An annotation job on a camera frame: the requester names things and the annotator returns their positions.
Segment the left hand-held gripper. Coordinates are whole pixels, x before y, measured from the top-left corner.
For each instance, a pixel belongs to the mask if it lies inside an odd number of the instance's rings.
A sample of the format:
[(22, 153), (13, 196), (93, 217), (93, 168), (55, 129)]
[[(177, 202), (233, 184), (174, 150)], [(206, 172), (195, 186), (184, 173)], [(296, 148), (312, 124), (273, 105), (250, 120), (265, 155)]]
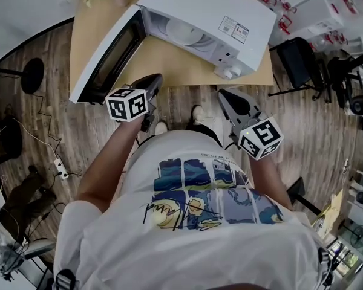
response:
[(131, 85), (115, 89), (105, 99), (110, 118), (118, 122), (132, 122), (143, 117), (140, 130), (149, 131), (156, 109), (152, 100), (162, 84), (163, 75), (157, 73), (136, 80)]

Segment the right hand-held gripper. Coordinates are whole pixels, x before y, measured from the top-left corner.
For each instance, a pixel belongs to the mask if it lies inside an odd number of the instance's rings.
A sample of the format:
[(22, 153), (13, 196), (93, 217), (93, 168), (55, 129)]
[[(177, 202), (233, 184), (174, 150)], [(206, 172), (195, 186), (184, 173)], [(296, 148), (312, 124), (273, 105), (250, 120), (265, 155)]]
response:
[(254, 160), (276, 151), (284, 136), (276, 120), (268, 116), (249, 95), (237, 88), (218, 92), (223, 114), (232, 125), (230, 138)]

